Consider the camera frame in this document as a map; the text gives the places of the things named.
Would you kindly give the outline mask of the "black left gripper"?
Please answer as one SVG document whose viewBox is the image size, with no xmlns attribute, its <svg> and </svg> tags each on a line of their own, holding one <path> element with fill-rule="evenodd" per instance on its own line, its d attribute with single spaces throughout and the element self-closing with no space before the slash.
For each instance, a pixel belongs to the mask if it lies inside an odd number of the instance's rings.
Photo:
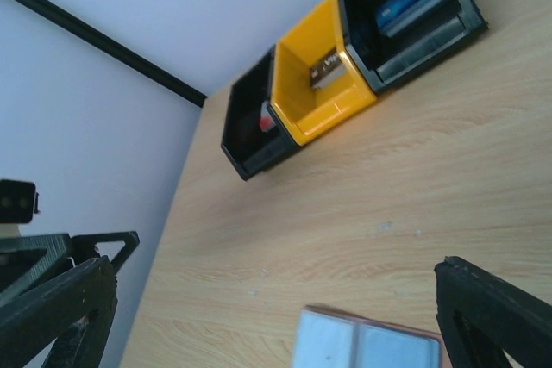
<svg viewBox="0 0 552 368">
<path fill-rule="evenodd" d="M 101 247 L 112 250 L 109 258 L 115 274 L 140 245 L 136 231 L 85 234 L 47 234 L 1 239 L 1 294 L 22 295 L 59 276 L 72 265 L 101 258 Z"/>
</svg>

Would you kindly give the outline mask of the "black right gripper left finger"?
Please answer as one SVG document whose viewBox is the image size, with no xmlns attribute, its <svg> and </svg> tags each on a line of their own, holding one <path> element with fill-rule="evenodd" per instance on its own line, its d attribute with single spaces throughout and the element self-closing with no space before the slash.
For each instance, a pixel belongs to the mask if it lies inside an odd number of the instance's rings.
<svg viewBox="0 0 552 368">
<path fill-rule="evenodd" d="M 109 259 L 84 263 L 1 307 L 1 366 L 23 367 L 53 344 L 45 367 L 98 367 L 116 312 Z"/>
</svg>

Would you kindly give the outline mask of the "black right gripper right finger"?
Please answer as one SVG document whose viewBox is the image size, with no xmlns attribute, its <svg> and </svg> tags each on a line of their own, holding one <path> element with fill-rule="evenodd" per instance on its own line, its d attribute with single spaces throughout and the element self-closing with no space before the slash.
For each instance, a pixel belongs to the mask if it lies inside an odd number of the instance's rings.
<svg viewBox="0 0 552 368">
<path fill-rule="evenodd" d="M 551 306 L 461 257 L 435 266 L 436 319 L 454 367 L 551 366 Z"/>
</svg>

